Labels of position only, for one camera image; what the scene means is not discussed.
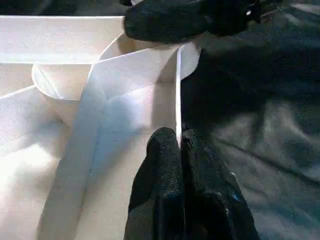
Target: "hand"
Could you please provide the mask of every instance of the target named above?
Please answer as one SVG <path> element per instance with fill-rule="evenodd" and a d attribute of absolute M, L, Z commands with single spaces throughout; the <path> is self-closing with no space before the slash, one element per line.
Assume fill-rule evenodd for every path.
<path fill-rule="evenodd" d="M 260 16 L 259 0 L 144 0 L 126 12 L 124 28 L 136 40 L 175 43 L 205 31 L 232 35 Z"/>

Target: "finger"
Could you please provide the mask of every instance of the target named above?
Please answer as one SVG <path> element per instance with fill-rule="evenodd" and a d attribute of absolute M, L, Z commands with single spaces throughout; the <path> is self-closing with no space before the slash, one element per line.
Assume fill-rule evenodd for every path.
<path fill-rule="evenodd" d="M 125 33 L 132 39 L 175 43 L 208 28 L 205 0 L 145 0 L 125 14 Z"/>

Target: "black cloth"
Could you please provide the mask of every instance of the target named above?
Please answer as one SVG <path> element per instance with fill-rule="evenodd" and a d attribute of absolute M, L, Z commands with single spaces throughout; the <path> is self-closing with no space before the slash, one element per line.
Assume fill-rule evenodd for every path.
<path fill-rule="evenodd" d="M 203 42 L 182 121 L 235 173 L 261 240 L 320 237 L 320 15 Z"/>

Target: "black glove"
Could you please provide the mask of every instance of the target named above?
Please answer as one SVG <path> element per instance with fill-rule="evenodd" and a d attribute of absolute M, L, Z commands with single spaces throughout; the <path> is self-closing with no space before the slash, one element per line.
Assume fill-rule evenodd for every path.
<path fill-rule="evenodd" d="M 257 240 L 240 188 L 210 144 L 157 130 L 133 181 L 126 240 Z"/>
<path fill-rule="evenodd" d="M 144 0 L 125 14 L 124 28 L 133 39 L 174 43 L 205 31 L 232 35 L 274 9 L 278 0 Z"/>

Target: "gray cloth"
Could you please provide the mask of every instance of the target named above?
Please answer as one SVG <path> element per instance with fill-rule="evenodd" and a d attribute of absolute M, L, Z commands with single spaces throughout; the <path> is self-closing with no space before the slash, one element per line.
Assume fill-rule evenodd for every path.
<path fill-rule="evenodd" d="M 261 240 L 320 239 L 320 15 L 202 39 L 183 123 L 234 172 Z"/>

